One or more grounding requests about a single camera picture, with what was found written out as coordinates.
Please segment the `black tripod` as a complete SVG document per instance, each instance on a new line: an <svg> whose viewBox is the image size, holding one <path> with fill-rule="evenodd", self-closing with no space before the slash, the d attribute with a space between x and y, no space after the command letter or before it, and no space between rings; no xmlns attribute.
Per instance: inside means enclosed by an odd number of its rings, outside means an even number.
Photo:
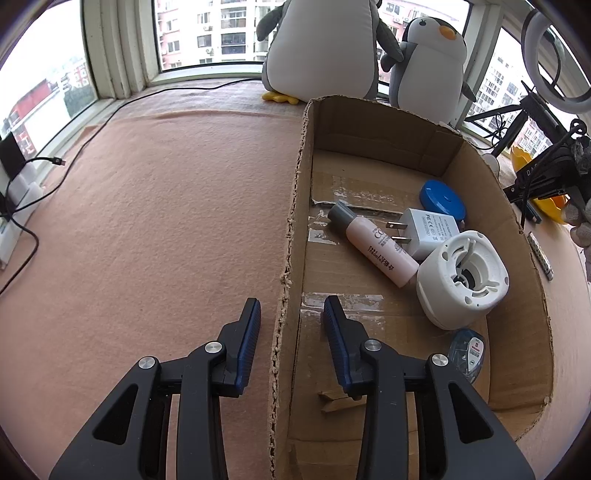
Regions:
<svg viewBox="0 0 591 480"><path fill-rule="evenodd" d="M488 132L487 137L492 138L490 154L494 157L510 149L530 121L536 124L551 144L556 144L568 133L568 129L550 110L548 103L525 83L522 85L526 95L517 104L509 104L465 118L467 123L475 124Z"/></svg>

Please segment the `white round device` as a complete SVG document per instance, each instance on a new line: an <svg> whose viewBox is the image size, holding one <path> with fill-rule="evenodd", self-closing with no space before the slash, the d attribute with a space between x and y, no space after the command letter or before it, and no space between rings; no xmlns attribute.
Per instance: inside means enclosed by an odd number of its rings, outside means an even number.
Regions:
<svg viewBox="0 0 591 480"><path fill-rule="evenodd" d="M421 264L417 295L428 319L458 330L486 317L507 295L508 271L491 241L475 230L439 245Z"/></svg>

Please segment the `blue tape measure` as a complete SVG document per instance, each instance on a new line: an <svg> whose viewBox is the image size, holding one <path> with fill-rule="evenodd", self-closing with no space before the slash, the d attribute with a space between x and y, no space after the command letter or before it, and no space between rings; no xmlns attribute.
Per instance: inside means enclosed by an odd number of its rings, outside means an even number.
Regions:
<svg viewBox="0 0 591 480"><path fill-rule="evenodd" d="M427 211L450 215L457 222L467 217L467 209L459 195L447 184L439 180L428 180L421 188L420 202Z"/></svg>

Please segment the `white power strip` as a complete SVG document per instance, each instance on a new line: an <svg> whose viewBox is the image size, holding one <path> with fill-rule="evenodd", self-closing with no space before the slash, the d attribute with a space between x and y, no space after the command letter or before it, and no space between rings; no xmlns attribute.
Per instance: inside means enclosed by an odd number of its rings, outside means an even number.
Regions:
<svg viewBox="0 0 591 480"><path fill-rule="evenodd" d="M20 209L43 195L43 190L36 182L37 168L27 163L21 172L9 181L9 176L1 167L1 199L10 200L14 209ZM13 221L1 219L1 269L4 270L12 256L22 230Z"/></svg>

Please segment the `black charger plug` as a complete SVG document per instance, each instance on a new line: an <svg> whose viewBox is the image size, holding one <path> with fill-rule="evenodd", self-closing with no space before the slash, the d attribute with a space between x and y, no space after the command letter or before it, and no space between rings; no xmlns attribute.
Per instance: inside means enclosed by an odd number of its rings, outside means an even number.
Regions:
<svg viewBox="0 0 591 480"><path fill-rule="evenodd" d="M10 180L17 177L26 165L26 159L12 132L0 141L0 160Z"/></svg>

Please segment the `large grey penguin plush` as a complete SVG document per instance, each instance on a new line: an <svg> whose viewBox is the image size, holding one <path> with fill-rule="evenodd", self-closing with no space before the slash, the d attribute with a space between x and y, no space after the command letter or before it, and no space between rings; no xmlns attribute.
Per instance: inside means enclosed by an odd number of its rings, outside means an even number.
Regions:
<svg viewBox="0 0 591 480"><path fill-rule="evenodd" d="M285 1L259 20L256 39L273 36L263 61L263 100L297 105L344 95L374 100L377 49L387 65L403 49L380 17L379 1Z"/></svg>

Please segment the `small grey penguin plush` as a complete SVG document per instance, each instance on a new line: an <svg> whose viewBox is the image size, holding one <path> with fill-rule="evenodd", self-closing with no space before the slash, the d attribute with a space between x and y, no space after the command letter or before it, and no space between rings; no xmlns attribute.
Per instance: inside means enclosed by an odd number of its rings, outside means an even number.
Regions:
<svg viewBox="0 0 591 480"><path fill-rule="evenodd" d="M413 19L400 44L402 57L385 54L381 67L390 75L390 105L436 124L450 124L462 97L476 96L464 79L467 45L449 22Z"/></svg>

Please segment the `brown cardboard box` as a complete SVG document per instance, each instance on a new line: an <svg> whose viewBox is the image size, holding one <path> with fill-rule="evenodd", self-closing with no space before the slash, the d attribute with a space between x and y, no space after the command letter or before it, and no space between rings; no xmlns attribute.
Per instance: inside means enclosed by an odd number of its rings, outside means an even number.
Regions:
<svg viewBox="0 0 591 480"><path fill-rule="evenodd" d="M425 210L428 180L451 187L467 217L460 233L484 234L510 279L504 299L467 327L486 342L471 384L526 457L524 434L553 390L546 298L531 249L490 168L460 135L412 113L344 96L318 98L304 110L290 215L283 287L270 364L270 473L276 479L360 479L367 399L346 395L335 376L322 311L335 295L346 317L399 354L448 357L455 333L426 316L417 274L400 288L331 226L342 202L393 236L388 221ZM407 395L410 470L419 476L415 397Z"/></svg>

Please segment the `pink cosmetic bottle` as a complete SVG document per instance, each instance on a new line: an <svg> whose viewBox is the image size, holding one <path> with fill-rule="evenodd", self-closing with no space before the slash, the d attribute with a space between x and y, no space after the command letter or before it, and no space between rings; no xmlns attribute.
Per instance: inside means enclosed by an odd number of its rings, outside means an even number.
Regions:
<svg viewBox="0 0 591 480"><path fill-rule="evenodd" d="M329 209L331 226L345 236L392 282L402 288L418 273L419 263L375 223L342 202Z"/></svg>

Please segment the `white power adapter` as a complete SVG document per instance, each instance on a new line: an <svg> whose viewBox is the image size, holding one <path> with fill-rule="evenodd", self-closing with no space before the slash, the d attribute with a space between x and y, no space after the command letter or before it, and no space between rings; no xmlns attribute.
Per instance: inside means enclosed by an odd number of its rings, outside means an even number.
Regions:
<svg viewBox="0 0 591 480"><path fill-rule="evenodd" d="M398 221L388 221L386 228L399 233L393 239L418 262L460 233L453 216L413 208L406 209Z"/></svg>

